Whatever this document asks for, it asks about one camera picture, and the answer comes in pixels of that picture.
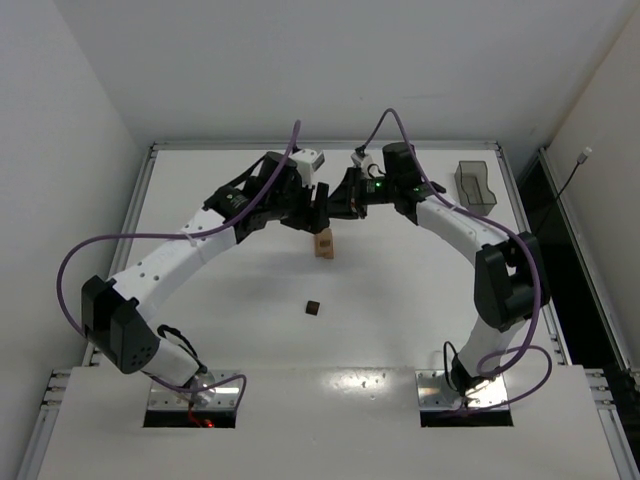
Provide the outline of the long light wood block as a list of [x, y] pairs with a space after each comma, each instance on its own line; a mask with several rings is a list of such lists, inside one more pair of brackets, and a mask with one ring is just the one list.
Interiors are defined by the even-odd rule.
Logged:
[[315, 255], [324, 257], [333, 251], [333, 235], [330, 228], [325, 228], [314, 235]]

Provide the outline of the small dark wood cube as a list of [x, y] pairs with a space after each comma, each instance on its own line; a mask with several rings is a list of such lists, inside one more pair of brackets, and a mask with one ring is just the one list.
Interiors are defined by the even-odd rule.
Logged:
[[317, 316], [319, 313], [320, 303], [317, 301], [309, 300], [305, 306], [305, 313], [311, 316]]

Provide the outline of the clear grey plastic bin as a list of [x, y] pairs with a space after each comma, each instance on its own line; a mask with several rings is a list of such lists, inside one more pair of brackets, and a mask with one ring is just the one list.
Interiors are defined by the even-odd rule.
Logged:
[[488, 167], [484, 161], [460, 161], [454, 174], [459, 203], [468, 211], [488, 216], [497, 205], [489, 188]]

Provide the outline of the light wood rectangular block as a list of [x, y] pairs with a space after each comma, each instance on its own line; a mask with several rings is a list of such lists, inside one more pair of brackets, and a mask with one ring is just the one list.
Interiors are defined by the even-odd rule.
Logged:
[[324, 258], [328, 248], [321, 248], [320, 241], [327, 240], [324, 236], [315, 235], [314, 236], [314, 254], [316, 257]]

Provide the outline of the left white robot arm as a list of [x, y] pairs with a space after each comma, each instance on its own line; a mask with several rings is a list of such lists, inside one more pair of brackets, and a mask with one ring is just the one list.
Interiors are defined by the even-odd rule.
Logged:
[[88, 340], [123, 374], [142, 372], [162, 386], [198, 395], [213, 388], [208, 368], [187, 342], [151, 327], [162, 304], [216, 256], [270, 221], [317, 234], [329, 225], [328, 186], [315, 185], [323, 152], [269, 151], [219, 187], [178, 232], [136, 264], [82, 287], [81, 320]]

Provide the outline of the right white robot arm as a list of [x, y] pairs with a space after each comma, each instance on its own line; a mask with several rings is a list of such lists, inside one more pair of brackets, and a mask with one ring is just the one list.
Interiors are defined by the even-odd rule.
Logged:
[[539, 242], [529, 232], [515, 233], [468, 210], [426, 180], [414, 147], [391, 143], [382, 155], [384, 168], [373, 175], [365, 148], [354, 151], [352, 167], [329, 197], [329, 215], [360, 219], [372, 205], [391, 204], [470, 262], [478, 318], [445, 375], [463, 395], [513, 366], [531, 345], [540, 310], [550, 299]]

